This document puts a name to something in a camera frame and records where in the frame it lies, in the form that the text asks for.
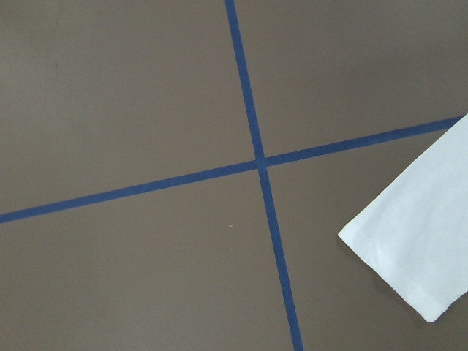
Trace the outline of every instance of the white fabric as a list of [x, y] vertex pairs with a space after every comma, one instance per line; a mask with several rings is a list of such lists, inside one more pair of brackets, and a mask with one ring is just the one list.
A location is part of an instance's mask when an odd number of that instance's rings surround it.
[[339, 237], [428, 322], [463, 295], [468, 290], [468, 115]]

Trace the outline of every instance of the blue tape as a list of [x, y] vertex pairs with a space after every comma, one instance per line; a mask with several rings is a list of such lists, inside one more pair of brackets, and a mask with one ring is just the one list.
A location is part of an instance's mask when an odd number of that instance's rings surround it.
[[227, 19], [233, 38], [233, 46], [235, 60], [237, 62], [239, 78], [241, 80], [242, 94], [246, 106], [247, 119], [249, 121], [250, 135], [254, 146], [255, 160], [257, 162], [258, 176], [262, 188], [263, 202], [265, 203], [265, 211], [270, 227], [271, 242], [275, 254], [276, 268], [278, 270], [279, 282], [283, 293], [284, 306], [286, 308], [287, 321], [290, 327], [292, 345], [295, 351], [303, 351], [301, 331], [299, 329], [298, 317], [295, 311], [293, 293], [290, 285], [290, 278], [287, 272], [286, 259], [284, 257], [283, 245], [279, 232], [278, 219], [273, 201], [273, 193], [271, 192], [270, 178], [268, 177], [267, 164], [263, 151], [262, 138], [260, 137], [260, 128], [258, 125], [257, 114], [255, 112], [254, 97], [250, 86], [249, 71], [247, 69], [244, 48], [242, 45], [241, 31], [235, 4], [233, 0], [225, 0]]
[[309, 159], [312, 157], [351, 150], [353, 148], [362, 148], [364, 146], [370, 146], [378, 143], [384, 143], [387, 141], [398, 140], [405, 137], [414, 137], [416, 135], [436, 132], [438, 130], [444, 130], [452, 127], [456, 122], [460, 121], [462, 117], [463, 116], [447, 118], [441, 121], [419, 124], [413, 127], [391, 130], [389, 132], [368, 135], [365, 137], [358, 137], [351, 140], [340, 141], [338, 143], [331, 143], [327, 145], [317, 146], [314, 148], [306, 148], [304, 150], [288, 152], [286, 154], [270, 156], [266, 159], [266, 164], [268, 167], [280, 165], [283, 163], [299, 161], [301, 159]]
[[173, 178], [162, 179], [161, 181], [152, 181], [151, 183], [139, 184], [135, 186], [128, 186], [109, 192], [100, 192], [99, 194], [77, 197], [71, 200], [60, 201], [57, 203], [50, 203], [48, 205], [41, 205], [33, 208], [27, 208], [20, 211], [10, 212], [8, 214], [0, 215], [0, 223], [17, 221], [33, 216], [42, 214], [50, 214], [52, 212], [63, 211], [70, 208], [77, 208], [81, 206], [92, 205], [95, 203], [103, 203], [105, 201], [120, 199], [123, 197], [143, 194], [146, 192], [154, 192], [156, 190], [167, 189], [173, 186], [190, 184], [197, 181], [204, 181], [207, 179], [218, 178], [222, 176], [229, 176], [236, 173], [242, 173], [249, 170], [257, 169], [255, 161], [248, 161], [229, 165], [224, 167], [214, 168], [212, 170], [204, 170], [202, 172], [190, 173], [187, 175], [180, 175]]

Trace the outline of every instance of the white napkin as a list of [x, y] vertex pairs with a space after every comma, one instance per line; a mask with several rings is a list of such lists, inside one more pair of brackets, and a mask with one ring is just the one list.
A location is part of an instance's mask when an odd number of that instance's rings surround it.
[[468, 290], [468, 115], [339, 237], [428, 322]]

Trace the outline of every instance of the brown floor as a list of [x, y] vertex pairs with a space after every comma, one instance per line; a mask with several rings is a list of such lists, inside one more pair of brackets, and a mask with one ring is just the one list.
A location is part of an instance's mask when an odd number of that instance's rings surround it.
[[[468, 112], [464, 1], [236, 5], [267, 156]], [[4, 1], [0, 48], [0, 218], [254, 159], [223, 1]], [[467, 348], [336, 236], [442, 133], [268, 168], [304, 350]], [[293, 350], [235, 173], [0, 223], [0, 350]]]

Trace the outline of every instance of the white cloth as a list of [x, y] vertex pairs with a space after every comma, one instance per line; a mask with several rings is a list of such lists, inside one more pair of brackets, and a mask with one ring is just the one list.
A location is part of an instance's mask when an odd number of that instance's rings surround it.
[[428, 322], [468, 290], [468, 115], [339, 237]]

